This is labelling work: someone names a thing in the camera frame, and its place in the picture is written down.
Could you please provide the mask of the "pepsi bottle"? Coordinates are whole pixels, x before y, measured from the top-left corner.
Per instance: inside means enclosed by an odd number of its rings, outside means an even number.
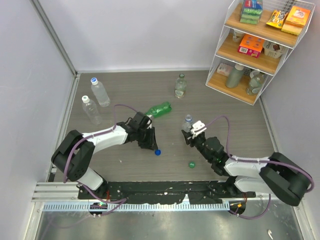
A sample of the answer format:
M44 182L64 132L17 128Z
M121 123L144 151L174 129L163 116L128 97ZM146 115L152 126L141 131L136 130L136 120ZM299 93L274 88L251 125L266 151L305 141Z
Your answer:
M187 114L182 124L182 130L188 133L192 128L193 123L194 123L193 117L190 114Z

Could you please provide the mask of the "clear plastic bottle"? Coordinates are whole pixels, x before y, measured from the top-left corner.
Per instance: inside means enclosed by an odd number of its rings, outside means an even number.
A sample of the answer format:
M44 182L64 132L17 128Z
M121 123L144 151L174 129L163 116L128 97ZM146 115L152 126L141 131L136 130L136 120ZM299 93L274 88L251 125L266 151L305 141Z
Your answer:
M102 123L102 116L98 111L96 103L92 99L90 99L88 103L82 103L82 108L92 124L99 125Z

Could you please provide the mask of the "white bottle cap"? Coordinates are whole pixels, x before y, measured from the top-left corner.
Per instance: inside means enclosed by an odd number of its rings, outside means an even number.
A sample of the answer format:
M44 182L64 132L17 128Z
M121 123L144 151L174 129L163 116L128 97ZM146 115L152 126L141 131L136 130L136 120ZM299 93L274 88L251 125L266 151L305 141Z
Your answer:
M81 100L85 104L90 102L90 98L87 95L82 96Z

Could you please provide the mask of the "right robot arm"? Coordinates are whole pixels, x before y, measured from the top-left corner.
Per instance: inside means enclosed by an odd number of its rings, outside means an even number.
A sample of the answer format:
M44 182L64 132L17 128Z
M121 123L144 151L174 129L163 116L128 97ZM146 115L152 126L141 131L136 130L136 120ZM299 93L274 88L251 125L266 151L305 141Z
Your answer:
M182 131L185 142L195 147L219 176L228 177L226 193L233 198L246 192L275 195L290 206L298 206L313 186L312 177L280 152L270 157L240 158L228 155L217 137L202 132L193 136Z

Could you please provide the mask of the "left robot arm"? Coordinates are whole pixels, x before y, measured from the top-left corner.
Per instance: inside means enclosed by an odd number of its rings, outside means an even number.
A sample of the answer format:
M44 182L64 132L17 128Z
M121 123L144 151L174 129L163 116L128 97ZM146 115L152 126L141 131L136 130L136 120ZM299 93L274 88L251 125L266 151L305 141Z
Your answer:
M102 199L107 196L108 184L89 167L92 156L109 147L135 141L141 149L158 150L152 120L142 112L104 130L92 133L70 131L53 153L51 162L68 180L82 184L95 199Z

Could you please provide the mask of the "green plastic bottle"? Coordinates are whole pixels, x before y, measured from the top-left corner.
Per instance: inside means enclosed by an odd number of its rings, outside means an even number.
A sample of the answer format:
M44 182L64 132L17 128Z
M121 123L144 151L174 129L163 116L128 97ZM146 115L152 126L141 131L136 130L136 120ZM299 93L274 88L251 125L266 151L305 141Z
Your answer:
M152 118L158 118L161 117L169 112L171 112L172 107L171 104L166 101L163 102L161 104L155 105L153 107L151 107L146 113L145 115L148 117L152 117Z

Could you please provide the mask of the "clear glass bottle green cap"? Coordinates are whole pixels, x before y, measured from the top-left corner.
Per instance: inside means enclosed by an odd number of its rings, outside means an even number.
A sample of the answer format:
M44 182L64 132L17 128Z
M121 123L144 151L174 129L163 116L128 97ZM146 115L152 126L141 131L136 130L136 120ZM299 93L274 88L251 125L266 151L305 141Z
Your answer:
M187 89L185 75L181 73L175 81L174 94L177 98L183 98Z

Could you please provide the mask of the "grey green bottle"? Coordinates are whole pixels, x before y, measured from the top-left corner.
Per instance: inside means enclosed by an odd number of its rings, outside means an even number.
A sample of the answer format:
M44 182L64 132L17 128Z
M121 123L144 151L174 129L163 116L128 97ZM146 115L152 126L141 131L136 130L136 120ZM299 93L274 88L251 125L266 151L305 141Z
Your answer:
M226 80L225 86L227 88L237 87L244 75L244 71L244 66L236 63Z

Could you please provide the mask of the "clear bottle blue cap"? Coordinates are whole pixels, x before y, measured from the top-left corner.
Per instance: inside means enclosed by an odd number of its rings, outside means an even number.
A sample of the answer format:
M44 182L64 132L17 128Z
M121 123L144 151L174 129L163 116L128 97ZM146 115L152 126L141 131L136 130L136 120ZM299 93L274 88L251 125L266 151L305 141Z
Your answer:
M93 77L91 80L91 90L95 95L99 105L101 107L108 107L111 103L110 98L106 92L104 85L98 81L96 77Z

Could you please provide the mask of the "clear bottle on shelf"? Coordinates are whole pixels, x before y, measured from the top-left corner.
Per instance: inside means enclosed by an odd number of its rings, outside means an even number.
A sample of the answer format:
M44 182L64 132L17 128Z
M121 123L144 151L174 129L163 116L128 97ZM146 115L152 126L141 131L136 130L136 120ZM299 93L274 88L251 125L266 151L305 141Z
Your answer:
M258 70L253 70L250 73L250 81L246 88L246 94L250 96L257 95L265 82L264 74Z

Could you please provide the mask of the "pink white packet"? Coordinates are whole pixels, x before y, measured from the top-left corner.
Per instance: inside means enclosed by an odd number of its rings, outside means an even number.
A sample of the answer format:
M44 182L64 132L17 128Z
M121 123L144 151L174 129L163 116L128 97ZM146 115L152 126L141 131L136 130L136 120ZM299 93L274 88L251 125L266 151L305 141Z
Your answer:
M219 64L219 66L217 67L216 72L217 72L218 74L220 74L220 75L223 75L223 76L225 76L225 77L228 77L228 76L230 75L230 73L231 73L231 71L232 71L233 68L234 68L233 66L221 62L221 63Z

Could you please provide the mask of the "orange pink box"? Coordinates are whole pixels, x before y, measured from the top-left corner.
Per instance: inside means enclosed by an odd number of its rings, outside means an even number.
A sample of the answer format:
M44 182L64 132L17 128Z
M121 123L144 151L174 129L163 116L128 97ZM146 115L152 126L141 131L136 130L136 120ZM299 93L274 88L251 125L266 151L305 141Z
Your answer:
M245 34L240 42L237 52L258 58L263 50L265 40L250 34Z

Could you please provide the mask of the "white cup on shelf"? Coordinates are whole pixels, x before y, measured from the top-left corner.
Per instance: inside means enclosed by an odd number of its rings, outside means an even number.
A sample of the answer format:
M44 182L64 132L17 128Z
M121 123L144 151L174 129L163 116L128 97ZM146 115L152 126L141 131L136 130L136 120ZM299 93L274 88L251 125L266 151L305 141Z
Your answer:
M233 35L232 35L232 40L235 43L240 43L244 37L245 33L239 30L234 29L233 30Z

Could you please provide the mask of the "green sponge pack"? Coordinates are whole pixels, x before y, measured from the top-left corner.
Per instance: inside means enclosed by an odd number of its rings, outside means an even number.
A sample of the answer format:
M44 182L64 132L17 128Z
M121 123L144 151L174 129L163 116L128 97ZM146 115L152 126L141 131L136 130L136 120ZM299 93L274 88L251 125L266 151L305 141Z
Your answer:
M240 11L240 22L257 25L263 13L262 0L243 0Z

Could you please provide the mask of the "yellow snack bag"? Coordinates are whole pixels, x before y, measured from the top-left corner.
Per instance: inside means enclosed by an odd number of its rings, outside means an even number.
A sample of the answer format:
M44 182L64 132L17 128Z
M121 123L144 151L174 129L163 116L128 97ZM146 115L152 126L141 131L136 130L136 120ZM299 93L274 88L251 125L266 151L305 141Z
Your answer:
M266 22L266 24L276 29L282 29L287 16L288 16L287 11L274 10L273 13L271 14L270 19Z

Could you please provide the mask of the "orange yellow box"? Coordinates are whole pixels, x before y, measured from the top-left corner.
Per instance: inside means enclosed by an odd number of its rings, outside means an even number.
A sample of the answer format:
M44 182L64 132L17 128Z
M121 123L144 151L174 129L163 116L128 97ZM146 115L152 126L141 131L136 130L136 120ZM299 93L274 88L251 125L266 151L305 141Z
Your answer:
M311 11L294 5L288 13L281 31L292 35L300 35L308 22Z

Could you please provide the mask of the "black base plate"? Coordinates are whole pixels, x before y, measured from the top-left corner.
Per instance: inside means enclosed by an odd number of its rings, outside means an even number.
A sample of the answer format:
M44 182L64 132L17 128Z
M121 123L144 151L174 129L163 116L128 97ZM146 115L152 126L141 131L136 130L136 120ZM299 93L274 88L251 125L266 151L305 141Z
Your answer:
M79 183L78 198L80 200L99 199L111 202L122 201L126 204L181 204L188 197L190 204L216 204L222 199L254 198L254 191L242 192L230 181L109 181L89 193Z

